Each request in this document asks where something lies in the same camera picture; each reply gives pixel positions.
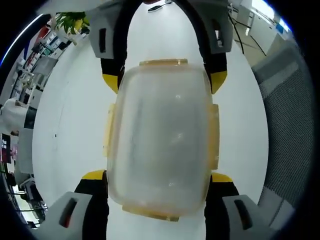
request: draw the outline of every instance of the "black cable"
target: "black cable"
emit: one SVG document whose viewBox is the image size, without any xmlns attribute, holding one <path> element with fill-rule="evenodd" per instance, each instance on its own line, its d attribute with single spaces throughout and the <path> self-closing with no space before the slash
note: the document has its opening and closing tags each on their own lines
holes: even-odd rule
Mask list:
<svg viewBox="0 0 320 240">
<path fill-rule="evenodd" d="M 232 25 L 233 25 L 233 27 L 234 27 L 234 30 L 235 30 L 236 35 L 237 35 L 238 38 L 239 38 L 239 42 L 240 42 L 240 45 L 241 45 L 242 53 L 245 54 L 244 46 L 243 46 L 243 44 L 242 44 L 242 41 L 241 41 L 241 38 L 240 38 L 240 36 L 239 36 L 238 30 L 237 30 L 236 25 L 235 25 L 234 21 L 232 20 L 232 17 L 230 16 L 229 13 L 228 13 L 228 17 L 229 17 L 229 19 L 230 19 L 230 21 L 231 21 L 231 23 L 232 23 Z"/>
</svg>

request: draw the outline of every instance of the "desk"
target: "desk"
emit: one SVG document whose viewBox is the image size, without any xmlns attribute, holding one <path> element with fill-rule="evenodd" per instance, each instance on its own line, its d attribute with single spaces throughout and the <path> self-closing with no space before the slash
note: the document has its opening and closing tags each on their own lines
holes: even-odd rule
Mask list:
<svg viewBox="0 0 320 240">
<path fill-rule="evenodd" d="M 170 4 L 147 13 L 150 7 L 141 5 L 132 19 L 126 69 L 160 58 L 187 58 L 203 67 L 195 31 L 182 10 Z M 227 62 L 226 82 L 213 96 L 220 109 L 219 172 L 231 176 L 239 192 L 257 203 L 268 163 L 264 103 L 235 42 Z M 107 167 L 102 146 L 109 105 L 115 100 L 88 38 L 68 47 L 44 88 L 33 130 L 33 172 L 48 206 L 66 191 L 74 191 L 87 172 Z M 205 239 L 204 208 L 172 223 L 124 212 L 110 198 L 108 204 L 110 240 Z"/>
</svg>

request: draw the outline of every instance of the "translucent plastic lid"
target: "translucent plastic lid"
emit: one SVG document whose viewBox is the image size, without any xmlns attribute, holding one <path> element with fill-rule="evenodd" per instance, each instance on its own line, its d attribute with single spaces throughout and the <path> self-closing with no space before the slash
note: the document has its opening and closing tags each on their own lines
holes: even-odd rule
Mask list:
<svg viewBox="0 0 320 240">
<path fill-rule="evenodd" d="M 142 65 L 123 76 L 107 162 L 117 203 L 181 216 L 204 202 L 209 169 L 210 84 L 188 64 Z"/>
</svg>

